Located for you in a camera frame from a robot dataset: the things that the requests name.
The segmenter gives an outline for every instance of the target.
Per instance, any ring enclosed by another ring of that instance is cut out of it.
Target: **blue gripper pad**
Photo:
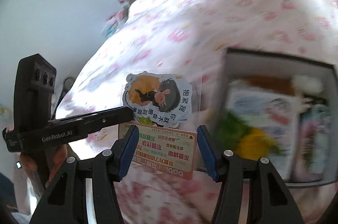
[[[117,174],[119,180],[122,180],[122,178],[128,173],[137,143],[139,142],[139,128],[135,125],[132,125],[128,129],[128,132],[123,140],[127,140],[127,143],[124,144],[124,149],[119,158],[119,171]]]
[[[209,134],[205,126],[199,126],[197,128],[197,144],[198,144],[199,150],[201,151],[205,166],[207,168],[208,175],[214,181],[217,181],[219,174],[216,168],[216,157],[211,147],[209,146],[209,143],[207,141],[207,138],[204,132]]]

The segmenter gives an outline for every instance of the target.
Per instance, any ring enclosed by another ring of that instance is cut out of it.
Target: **white wall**
[[[119,9],[115,0],[0,0],[0,103],[12,108],[23,57],[40,53],[54,65],[56,86],[79,72],[105,41],[105,19]],[[12,179],[15,158],[2,139],[0,158],[0,172]]]

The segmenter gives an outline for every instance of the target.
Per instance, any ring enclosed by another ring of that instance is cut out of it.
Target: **human hand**
[[[6,128],[6,132],[9,132],[14,129],[13,125],[10,125]],[[53,168],[50,170],[49,179],[46,183],[46,186],[49,185],[50,181],[54,178],[57,171],[62,166],[63,162],[67,158],[67,146],[62,145],[59,146],[53,156]],[[23,170],[29,176],[31,172],[36,172],[38,170],[37,163],[28,155],[20,153],[20,163],[22,165]]]

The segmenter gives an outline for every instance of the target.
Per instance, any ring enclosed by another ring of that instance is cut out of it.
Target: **camera lens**
[[[53,87],[55,85],[55,78],[50,78],[50,86]]]
[[[45,74],[43,75],[43,84],[48,84],[48,74],[47,74],[47,72],[45,72]]]
[[[36,72],[35,72],[35,79],[36,79],[37,81],[40,81],[41,75],[42,75],[41,69],[37,68],[37,70],[36,70]]]

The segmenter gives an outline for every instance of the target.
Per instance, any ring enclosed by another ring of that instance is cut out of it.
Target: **black camera device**
[[[55,78],[56,69],[41,55],[20,60],[14,89],[14,130],[5,134],[8,151],[23,152],[37,162],[43,188],[49,179],[48,150],[134,118],[130,108],[120,107],[50,120]]]

